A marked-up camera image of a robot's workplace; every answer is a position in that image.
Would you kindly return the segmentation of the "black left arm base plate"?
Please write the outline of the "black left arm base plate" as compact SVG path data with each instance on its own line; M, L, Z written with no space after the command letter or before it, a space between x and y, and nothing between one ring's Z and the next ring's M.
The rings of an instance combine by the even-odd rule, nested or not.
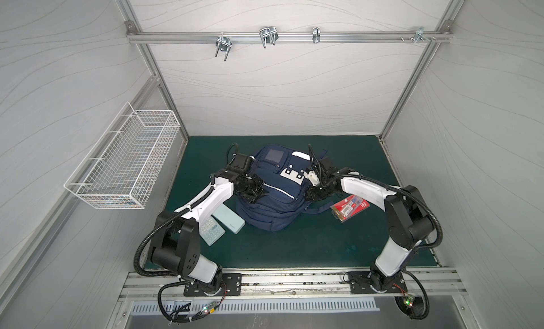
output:
M242 291L242 275L240 273L218 273L212 282L198 280L185 286L184 296L239 296Z

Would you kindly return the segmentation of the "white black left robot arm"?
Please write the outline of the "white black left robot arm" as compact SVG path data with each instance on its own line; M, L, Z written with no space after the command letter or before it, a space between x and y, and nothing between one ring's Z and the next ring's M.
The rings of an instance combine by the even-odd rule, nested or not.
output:
M218 291L222 268L201 254L201 231L213 212L231 197L254 203L263 196L264 181L252 172L254 162L254 156L234 154L189 203L158 215L147 244L147 259L161 268L153 272L154 276L175 276L199 283L207 293Z

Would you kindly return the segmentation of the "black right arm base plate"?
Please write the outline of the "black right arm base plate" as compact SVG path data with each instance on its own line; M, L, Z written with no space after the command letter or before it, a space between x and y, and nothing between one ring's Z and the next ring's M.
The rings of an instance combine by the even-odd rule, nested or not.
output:
M349 271L343 276L351 294L401 294L407 291L405 278L399 272L393 277L381 279L372 271Z

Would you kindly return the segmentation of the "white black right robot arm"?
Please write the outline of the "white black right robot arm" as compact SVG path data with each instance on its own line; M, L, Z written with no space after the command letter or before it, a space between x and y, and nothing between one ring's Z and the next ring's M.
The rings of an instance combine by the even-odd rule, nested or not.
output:
M432 249L443 241L443 228L412 186L394 187L345 167L338 169L328 157L310 156L307 177L310 201L324 200L337 192L361 197L386 214L388 241L371 265L367 280L377 293L385 293L416 251Z

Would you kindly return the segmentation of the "navy blue student backpack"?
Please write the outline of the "navy blue student backpack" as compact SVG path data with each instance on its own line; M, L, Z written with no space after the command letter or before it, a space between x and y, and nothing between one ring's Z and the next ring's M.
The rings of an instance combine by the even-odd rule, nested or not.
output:
M307 178L310 156L278 144L269 144L254 154L251 172L263 180L263 193L253 203L237 198L236 210L246 223L265 231L280 231L300 214L321 214L334 205L312 208L305 194L312 183Z

